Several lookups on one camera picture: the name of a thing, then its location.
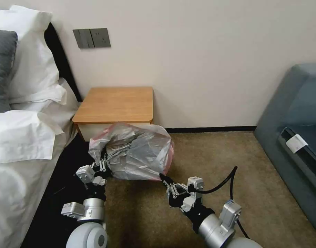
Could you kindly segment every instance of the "white bed sheet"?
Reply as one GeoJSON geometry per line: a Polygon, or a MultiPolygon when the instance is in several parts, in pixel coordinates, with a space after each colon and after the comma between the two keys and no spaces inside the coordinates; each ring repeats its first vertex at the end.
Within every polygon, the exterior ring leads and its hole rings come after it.
{"type": "Polygon", "coordinates": [[[66,104],[47,100],[39,103],[14,104],[17,110],[40,111],[50,116],[65,132],[57,135],[51,160],[36,159],[0,164],[0,248],[20,247],[60,154],[74,138],[70,121],[78,108],[76,97],[64,79],[66,104]]]}

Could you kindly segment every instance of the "gray sofa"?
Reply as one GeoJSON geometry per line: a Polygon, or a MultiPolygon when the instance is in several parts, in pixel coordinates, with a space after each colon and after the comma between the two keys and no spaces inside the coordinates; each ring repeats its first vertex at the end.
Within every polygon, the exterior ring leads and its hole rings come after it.
{"type": "Polygon", "coordinates": [[[254,132],[309,221],[316,228],[316,63],[293,66],[254,132]],[[299,134],[308,145],[286,145],[299,134]]]}

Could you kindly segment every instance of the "black headboard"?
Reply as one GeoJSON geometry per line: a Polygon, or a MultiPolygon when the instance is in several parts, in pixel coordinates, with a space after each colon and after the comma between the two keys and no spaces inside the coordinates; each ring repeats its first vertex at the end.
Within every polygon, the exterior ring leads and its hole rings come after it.
{"type": "Polygon", "coordinates": [[[60,43],[59,37],[57,35],[57,32],[55,31],[53,25],[50,23],[47,30],[45,30],[44,33],[45,42],[47,43],[48,47],[50,48],[55,64],[57,65],[57,68],[59,70],[59,76],[61,78],[66,79],[67,83],[73,90],[76,99],[81,102],[82,98],[79,93],[79,90],[75,84],[75,79],[72,74],[71,68],[69,66],[66,54],[64,52],[64,49],[60,43]]]}

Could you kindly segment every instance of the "black cable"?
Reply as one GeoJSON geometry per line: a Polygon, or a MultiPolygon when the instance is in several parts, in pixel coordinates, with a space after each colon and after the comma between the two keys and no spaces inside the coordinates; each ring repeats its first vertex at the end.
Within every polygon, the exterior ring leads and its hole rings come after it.
{"type": "Polygon", "coordinates": [[[210,193],[213,193],[215,191],[217,191],[218,189],[222,188],[223,185],[225,185],[230,179],[232,179],[232,181],[234,180],[234,176],[235,176],[235,173],[236,173],[236,170],[237,170],[237,166],[235,166],[233,168],[233,170],[229,173],[229,175],[221,182],[219,183],[219,185],[217,185],[216,187],[210,189],[210,190],[198,190],[198,189],[195,189],[193,186],[188,188],[188,191],[189,192],[197,192],[197,193],[201,193],[201,194],[210,194],[210,193]]]}
{"type": "MultiPolygon", "coordinates": [[[[234,195],[233,195],[234,177],[235,177],[235,173],[232,175],[231,180],[230,180],[230,199],[231,200],[234,200],[234,195]]],[[[241,222],[239,221],[239,219],[237,219],[237,224],[239,226],[239,229],[242,231],[244,237],[249,239],[249,236],[247,235],[246,231],[244,230],[243,226],[241,225],[241,222]]]]}
{"type": "Polygon", "coordinates": [[[238,224],[238,226],[239,226],[239,229],[242,231],[244,237],[250,239],[249,236],[247,235],[246,231],[245,231],[244,228],[242,227],[241,222],[239,221],[239,219],[237,220],[237,224],[238,224]]]}
{"type": "MultiPolygon", "coordinates": [[[[201,193],[201,194],[209,194],[209,193],[217,191],[218,189],[220,189],[223,185],[225,185],[230,180],[230,199],[234,200],[233,188],[234,188],[234,178],[235,178],[237,168],[238,167],[235,166],[233,168],[233,170],[229,173],[229,175],[221,183],[219,183],[219,185],[217,185],[216,187],[214,187],[210,190],[203,190],[202,191],[202,190],[195,189],[194,187],[190,187],[190,188],[188,187],[188,191],[189,192],[197,192],[197,193],[201,193]]],[[[244,237],[249,239],[249,236],[247,235],[246,231],[242,227],[239,219],[237,220],[237,224],[238,224],[240,230],[242,231],[244,237]]]]}

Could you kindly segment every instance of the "wooden nightstand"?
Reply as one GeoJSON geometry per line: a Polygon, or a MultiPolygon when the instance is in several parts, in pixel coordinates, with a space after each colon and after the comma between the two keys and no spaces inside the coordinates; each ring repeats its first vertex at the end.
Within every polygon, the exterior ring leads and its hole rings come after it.
{"type": "Polygon", "coordinates": [[[152,87],[92,88],[73,122],[85,141],[100,134],[114,122],[135,126],[153,122],[152,87]]]}

